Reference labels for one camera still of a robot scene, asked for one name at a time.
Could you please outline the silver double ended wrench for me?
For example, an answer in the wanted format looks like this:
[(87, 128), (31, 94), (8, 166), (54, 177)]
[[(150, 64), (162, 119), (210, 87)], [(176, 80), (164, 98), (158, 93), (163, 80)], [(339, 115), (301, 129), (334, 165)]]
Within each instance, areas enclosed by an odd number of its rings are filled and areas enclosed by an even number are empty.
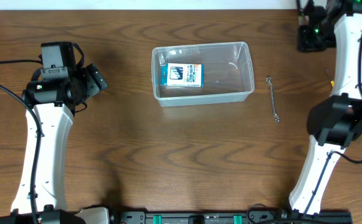
[(269, 89), (270, 89), (270, 97), (271, 97), (271, 104), (272, 104), (272, 114), (274, 116), (274, 121), (276, 123), (279, 123), (280, 122), (280, 117), (277, 114), (277, 110), (276, 110), (276, 107), (275, 107), (275, 96), (274, 96), (274, 87), (273, 87), (273, 84), (272, 84), (272, 78), (267, 77), (265, 79), (265, 81), (268, 84)]

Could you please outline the black yellow screwdriver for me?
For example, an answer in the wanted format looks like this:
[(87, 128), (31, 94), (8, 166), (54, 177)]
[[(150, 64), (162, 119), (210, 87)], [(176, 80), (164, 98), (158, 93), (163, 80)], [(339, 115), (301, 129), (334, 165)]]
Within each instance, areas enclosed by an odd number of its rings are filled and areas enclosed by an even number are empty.
[(333, 89), (334, 86), (335, 86), (335, 82), (334, 82), (333, 78), (331, 77), (331, 75), (330, 75), (330, 73), (329, 73), (329, 71), (328, 71), (327, 69), (325, 70), (325, 72), (326, 72), (326, 75), (327, 75), (327, 77), (328, 77), (328, 79), (329, 79), (331, 88)]

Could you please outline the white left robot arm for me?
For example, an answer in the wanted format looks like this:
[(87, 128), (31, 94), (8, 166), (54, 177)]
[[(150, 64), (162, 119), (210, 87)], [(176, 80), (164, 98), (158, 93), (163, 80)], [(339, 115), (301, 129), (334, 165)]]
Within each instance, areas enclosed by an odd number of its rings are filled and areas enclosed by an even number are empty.
[(76, 43), (41, 45), (36, 70), (19, 101), (26, 107), (27, 144), (16, 197), (0, 223), (110, 223), (110, 210), (91, 206), (67, 211), (64, 172), (67, 140), (76, 107), (107, 88), (94, 64), (76, 61)]

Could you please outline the clear plastic storage container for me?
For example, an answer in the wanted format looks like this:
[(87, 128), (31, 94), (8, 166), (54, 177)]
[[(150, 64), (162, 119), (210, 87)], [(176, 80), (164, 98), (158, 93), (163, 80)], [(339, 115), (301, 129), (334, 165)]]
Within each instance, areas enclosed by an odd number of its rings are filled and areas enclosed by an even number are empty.
[(162, 107), (240, 102), (255, 90), (245, 42), (157, 47), (151, 76)]

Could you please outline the blue white screwdriver box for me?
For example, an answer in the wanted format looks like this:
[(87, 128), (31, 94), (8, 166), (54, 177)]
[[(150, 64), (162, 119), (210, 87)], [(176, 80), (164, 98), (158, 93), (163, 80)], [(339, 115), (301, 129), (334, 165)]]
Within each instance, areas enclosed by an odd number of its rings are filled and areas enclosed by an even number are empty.
[(160, 85), (203, 87), (204, 65), (193, 63), (166, 63), (161, 67)]

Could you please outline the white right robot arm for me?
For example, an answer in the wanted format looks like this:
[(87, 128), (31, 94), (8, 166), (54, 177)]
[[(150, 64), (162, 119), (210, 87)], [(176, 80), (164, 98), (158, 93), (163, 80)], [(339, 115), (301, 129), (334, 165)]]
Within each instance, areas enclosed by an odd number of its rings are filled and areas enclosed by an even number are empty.
[(297, 49), (305, 53), (336, 49), (333, 87), (329, 98), (308, 114), (308, 155), (288, 198), (294, 212), (316, 215), (339, 158), (362, 164), (362, 159), (345, 155), (362, 135), (362, 0), (332, 0), (326, 6), (298, 2), (297, 10)]

